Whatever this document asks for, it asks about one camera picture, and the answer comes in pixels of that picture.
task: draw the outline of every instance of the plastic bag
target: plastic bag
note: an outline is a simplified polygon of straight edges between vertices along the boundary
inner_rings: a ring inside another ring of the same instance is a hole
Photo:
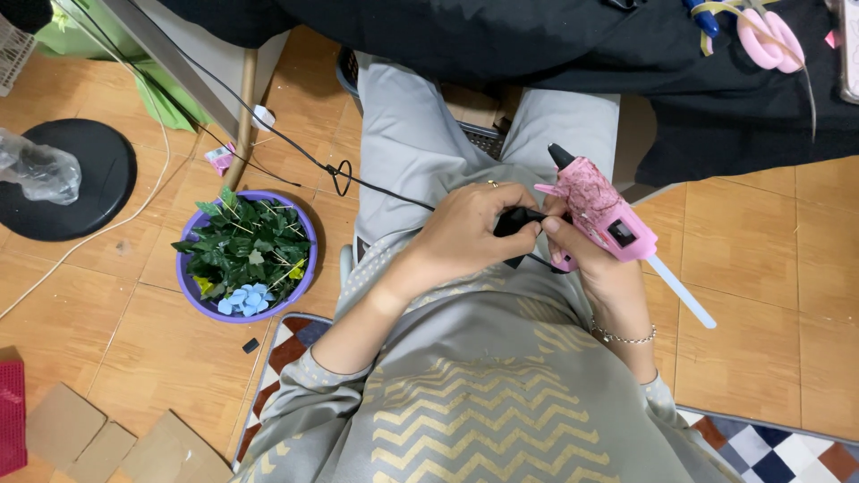
[[[0,181],[21,185],[31,201],[71,205],[81,186],[81,165],[65,151],[38,146],[0,128]]]

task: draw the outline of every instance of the woman's right hand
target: woman's right hand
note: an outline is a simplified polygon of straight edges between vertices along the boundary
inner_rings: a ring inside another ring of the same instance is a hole
[[[597,322],[604,328],[610,321],[620,323],[638,333],[649,332],[647,299],[641,264],[637,260],[620,262],[606,250],[590,241],[581,231],[560,218],[565,203],[547,196],[543,212],[543,230],[549,237],[553,259],[559,258],[560,248],[567,250],[579,265],[582,288],[597,312]]]

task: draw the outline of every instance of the person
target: person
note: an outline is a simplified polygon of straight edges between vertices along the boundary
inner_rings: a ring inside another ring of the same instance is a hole
[[[741,481],[659,377],[639,263],[533,190],[556,179],[549,143],[611,176],[619,96],[526,90],[497,162],[433,82],[358,63],[362,178],[436,209],[361,188],[369,249],[332,327],[284,367],[235,481]],[[515,206],[550,216],[495,237]],[[578,277],[502,263],[559,248]]]

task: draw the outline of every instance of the gray pants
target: gray pants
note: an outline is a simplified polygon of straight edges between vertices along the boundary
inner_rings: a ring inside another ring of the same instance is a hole
[[[364,108],[360,175],[368,183],[432,206],[472,182],[554,183],[549,143],[590,158],[612,178],[620,95],[526,89],[499,163],[468,141],[432,81],[383,58],[356,55]],[[534,195],[542,202],[544,195]],[[430,215],[364,186],[360,200],[356,233],[371,245],[423,226]]]

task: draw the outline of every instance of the hand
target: hand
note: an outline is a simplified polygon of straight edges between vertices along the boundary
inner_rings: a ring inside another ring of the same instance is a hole
[[[605,319],[597,320],[603,328],[608,329],[604,324],[611,321],[626,321],[641,325],[640,330],[649,333],[641,264],[637,260],[622,263],[597,247],[576,227],[560,218],[565,211],[566,204],[562,199],[556,196],[545,198],[543,213],[550,216],[542,224],[549,237],[552,259],[560,260],[560,248],[576,259],[585,295],[594,305],[597,315]]]
[[[389,272],[400,273],[401,289],[417,297],[454,278],[531,253],[541,230],[537,222],[511,236],[499,238],[492,234],[498,213],[515,206],[537,210],[537,202],[519,183],[498,183],[498,187],[475,183],[453,190],[392,263]]]

